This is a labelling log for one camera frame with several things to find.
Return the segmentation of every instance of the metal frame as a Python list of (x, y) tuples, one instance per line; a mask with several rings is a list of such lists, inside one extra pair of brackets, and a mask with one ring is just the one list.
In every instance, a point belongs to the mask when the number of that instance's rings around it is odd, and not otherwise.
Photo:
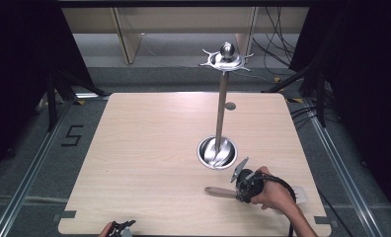
[(0, 217), (0, 237), (7, 236), (7, 234), (9, 233), (15, 221), (15, 218), (17, 217), (21, 207), (23, 206), (23, 202), (33, 182), (35, 181), (36, 176), (39, 173), (41, 165), (44, 162), (45, 157), (51, 147), (51, 144), (54, 141), (55, 135), (58, 133), (60, 124), (63, 121), (63, 118), (65, 117), (66, 113), (68, 112), (70, 106), (72, 105), (72, 102), (65, 102), (64, 104), (65, 105), (59, 112), (59, 120), (55, 124), (54, 128), (51, 131), (47, 132), (47, 135), (41, 143), (38, 153), (36, 154), (35, 158), (32, 161), (32, 164), (26, 172), (26, 175), (24, 176), (22, 182), (11, 197), (8, 206)]
[[(313, 106), (310, 99), (305, 98), (304, 100), (305, 108)], [(364, 198), (358, 190), (355, 182), (350, 175), (347, 166), (344, 164), (343, 158), (340, 153), (338, 153), (337, 147), (331, 139), (326, 127), (320, 125), (319, 120), (315, 117), (312, 112), (309, 112), (309, 115), (312, 117), (313, 126), (316, 129), (316, 132), (319, 135), (322, 144), (325, 147), (325, 150), (328, 152), (328, 156), (334, 165), (334, 168), (340, 177), (341, 183), (346, 190), (347, 196), (352, 202), (352, 206), (355, 209), (356, 214), (358, 215), (359, 220), (361, 221), (362, 226), (364, 227), (365, 232), (368, 236), (383, 236), (381, 228), (378, 226), (377, 221), (374, 217), (374, 214), (368, 207)]]

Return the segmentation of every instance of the black cable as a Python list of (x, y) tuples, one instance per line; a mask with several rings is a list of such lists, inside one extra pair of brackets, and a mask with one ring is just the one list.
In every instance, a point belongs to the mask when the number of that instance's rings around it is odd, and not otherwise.
[(291, 74), (291, 73), (279, 73), (279, 72), (273, 72), (273, 71), (271, 71), (271, 70), (267, 67), (266, 60), (267, 60), (267, 54), (265, 53), (265, 54), (264, 54), (264, 59), (263, 59), (264, 67), (267, 69), (267, 71), (270, 72), (270, 74), (281, 75), (281, 76), (291, 76), (291, 75), (293, 75), (293, 74)]
[(284, 53), (285, 53), (285, 55), (287, 57), (287, 60), (288, 60), (288, 62), (291, 63), (291, 55), (289, 53), (287, 53), (288, 52), (288, 48), (285, 45), (287, 42), (284, 40), (284, 38), (282, 36), (282, 31), (281, 31), (281, 20), (280, 20), (281, 7), (277, 7), (277, 22), (276, 22), (276, 24), (274, 23), (273, 18), (272, 18), (271, 14), (269, 12), (269, 9), (267, 7), (266, 7), (266, 11), (267, 11), (267, 14), (269, 15), (270, 21), (272, 22), (272, 25), (273, 25), (273, 28), (274, 28), (274, 33), (273, 33), (272, 40), (274, 38), (274, 35), (277, 35), (279, 37), (279, 39), (281, 40), (281, 43), (282, 43), (282, 45), (284, 47)]
[(343, 222), (343, 220), (340, 218), (340, 216), (338, 215), (338, 213), (335, 211), (334, 207), (329, 203), (329, 201), (327, 200), (327, 198), (322, 194), (322, 192), (318, 189), (318, 193), (319, 195), (322, 197), (322, 199), (327, 203), (328, 207), (334, 212), (334, 214), (337, 216), (337, 219), (340, 221), (340, 223), (344, 226), (344, 228), (346, 229), (347, 233), (351, 236), (352, 236), (352, 233), (350, 232), (350, 230), (347, 228), (346, 224)]
[[(267, 40), (272, 41), (272, 40), (270, 39), (269, 35), (267, 35), (267, 34), (266, 34), (266, 38), (267, 38)], [(278, 45), (275, 44), (274, 42), (272, 42), (272, 45), (273, 45), (274, 47), (280, 49), (280, 50), (285, 50), (284, 48), (278, 46)]]
[(316, 107), (305, 107), (305, 108), (302, 108), (302, 109), (298, 109), (296, 111), (293, 111), (293, 112), (290, 112), (291, 115), (294, 115), (298, 112), (301, 112), (301, 111), (304, 111), (304, 110), (308, 110), (308, 109), (316, 109)]
[(284, 60), (282, 60), (281, 58), (279, 58), (277, 55), (273, 54), (272, 52), (270, 52), (269, 50), (267, 50), (266, 48), (264, 48), (263, 46), (261, 46), (254, 38), (252, 38), (253, 42), (265, 53), (268, 53), (270, 56), (272, 56), (275, 60), (281, 62), (282, 64), (284, 64), (285, 66), (290, 66), (290, 64), (288, 64), (287, 62), (285, 62)]
[(294, 202), (296, 202), (296, 193), (294, 192), (294, 189), (291, 187), (291, 185), (289, 185), (286, 181), (282, 180), (279, 177), (276, 177), (276, 176), (273, 176), (273, 175), (269, 175), (269, 174), (266, 174), (266, 173), (262, 173), (262, 175), (263, 175), (262, 177), (254, 178), (254, 179), (252, 179), (252, 181), (267, 180), (267, 181), (277, 182), (277, 183), (281, 184), (283, 187), (285, 187), (288, 190), (288, 192), (291, 195), (291, 198), (293, 198)]
[(296, 130), (300, 129), (304, 124), (306, 124), (306, 122), (310, 121), (310, 118), (304, 118), (304, 119), (300, 120), (299, 122), (301, 122), (301, 121), (303, 121), (303, 123), (300, 126), (298, 126), (296, 128)]
[(311, 111), (313, 111), (313, 110), (316, 110), (316, 107), (304, 108), (304, 110), (303, 110), (302, 112), (298, 113), (297, 115), (292, 116), (291, 118), (292, 118), (292, 119), (296, 119), (297, 117), (299, 117), (299, 116), (301, 116), (301, 115), (303, 115), (303, 114), (309, 113), (309, 112), (311, 112)]

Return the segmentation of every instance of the hand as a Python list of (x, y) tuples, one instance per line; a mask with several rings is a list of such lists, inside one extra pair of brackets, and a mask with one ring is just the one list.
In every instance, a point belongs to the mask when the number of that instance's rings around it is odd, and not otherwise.
[(101, 234), (98, 237), (106, 237), (109, 234), (110, 228), (112, 228), (113, 223), (110, 222), (104, 227), (103, 231), (101, 231)]
[[(271, 175), (265, 166), (259, 169), (264, 174)], [(261, 203), (262, 210), (269, 208), (278, 209), (290, 220), (294, 231), (300, 237), (316, 237), (315, 231), (304, 217), (303, 212), (294, 202), (288, 190), (274, 181), (264, 181), (263, 191), (251, 198), (252, 204)]]
[[(269, 169), (265, 166), (259, 169), (264, 174), (271, 175)], [(273, 181), (264, 181), (263, 191), (251, 198), (252, 204), (261, 203), (262, 210), (269, 208), (281, 210), (283, 213), (289, 207), (296, 205), (288, 190), (281, 184)]]

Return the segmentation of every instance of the round metal base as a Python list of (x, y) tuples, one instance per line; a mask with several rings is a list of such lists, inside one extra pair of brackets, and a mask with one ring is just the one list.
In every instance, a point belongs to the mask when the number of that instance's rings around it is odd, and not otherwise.
[(198, 160), (205, 167), (214, 170), (229, 168), (236, 161), (238, 150), (235, 144), (226, 137), (221, 137), (220, 150), (215, 150), (216, 139), (210, 136), (204, 139), (197, 148)]

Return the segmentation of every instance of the wooden tabletop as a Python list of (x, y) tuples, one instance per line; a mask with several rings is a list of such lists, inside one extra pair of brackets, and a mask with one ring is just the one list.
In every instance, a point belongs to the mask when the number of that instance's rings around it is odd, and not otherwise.
[(133, 235), (286, 236), (289, 222), (274, 210), (236, 198), (212, 197), (205, 187), (234, 189), (234, 168), (269, 167), (273, 175), (302, 187), (300, 204), (320, 236), (331, 227), (287, 105), (280, 94), (228, 93), (223, 136), (238, 158), (225, 170), (204, 167), (198, 144), (215, 134), (218, 93), (113, 94), (98, 125), (62, 218), (63, 234), (97, 234), (110, 221), (136, 220)]

